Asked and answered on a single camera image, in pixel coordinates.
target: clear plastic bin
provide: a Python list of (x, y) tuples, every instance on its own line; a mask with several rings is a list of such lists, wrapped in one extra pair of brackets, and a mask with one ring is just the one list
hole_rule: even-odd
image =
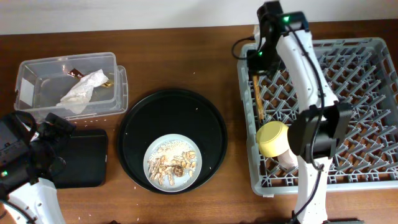
[[(89, 103), (72, 105), (86, 106), (80, 114), (75, 114), (65, 106), (56, 106), (79, 81), (67, 74), (74, 68), (84, 75), (102, 69), (109, 80), (114, 82), (108, 88), (94, 88)], [(68, 120), (93, 118), (125, 112), (127, 91), (126, 70), (116, 65), (116, 57), (111, 52), (28, 60), (19, 66), (14, 108), (29, 112), (38, 123), (48, 113)]]

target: green light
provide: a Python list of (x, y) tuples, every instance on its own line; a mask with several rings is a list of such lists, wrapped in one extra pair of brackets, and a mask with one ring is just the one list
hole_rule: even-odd
[(289, 22), (289, 19), (290, 19), (290, 16), (285, 16), (285, 17), (284, 17), (284, 21), (285, 21), (285, 22)]

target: dish rack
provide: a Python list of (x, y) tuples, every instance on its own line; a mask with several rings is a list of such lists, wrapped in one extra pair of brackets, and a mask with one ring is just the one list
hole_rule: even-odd
[[(336, 151), (327, 191), (398, 187), (398, 77), (386, 43), (380, 38), (314, 40), (323, 74), (340, 101), (353, 105), (344, 144)], [(246, 44), (245, 57), (255, 44)], [(272, 79), (259, 77), (264, 119), (259, 120), (247, 63), (238, 62), (239, 88), (246, 115), (251, 185), (263, 197), (297, 193), (299, 170), (281, 167), (260, 154), (257, 130), (270, 121), (292, 124), (299, 104), (287, 70)]]

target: black tray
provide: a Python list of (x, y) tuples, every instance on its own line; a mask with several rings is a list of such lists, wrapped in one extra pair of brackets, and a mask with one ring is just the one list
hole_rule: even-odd
[[(181, 134), (199, 147), (202, 167), (197, 180), (180, 192), (163, 192), (144, 174), (144, 154), (149, 145), (166, 134)], [(160, 194), (193, 190), (220, 167), (228, 137), (223, 117), (201, 95), (188, 90), (162, 90), (145, 97), (128, 112), (118, 136), (118, 156), (124, 171), (141, 187)]]

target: brown table surface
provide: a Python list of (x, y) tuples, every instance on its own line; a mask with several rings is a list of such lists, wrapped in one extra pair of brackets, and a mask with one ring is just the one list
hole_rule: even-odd
[[(398, 20), (319, 22), (310, 28), (314, 39), (381, 37), (398, 66)], [(237, 61), (230, 53), (234, 41), (251, 32), (252, 26), (234, 26), (0, 36), (0, 116), (13, 111), (22, 61), (113, 52), (118, 65), (127, 70), (129, 107), (156, 90), (185, 88), (208, 98), (226, 122), (228, 151), (215, 176), (194, 191), (168, 196), (141, 188), (123, 171), (115, 142), (124, 114), (77, 121), (79, 129), (106, 130), (108, 164), (101, 187), (58, 190), (67, 223), (246, 223), (290, 218), (296, 195), (262, 198), (251, 189)], [(329, 219), (397, 223), (397, 198), (398, 189), (328, 193), (326, 208)], [(7, 215), (1, 223), (12, 220)]]

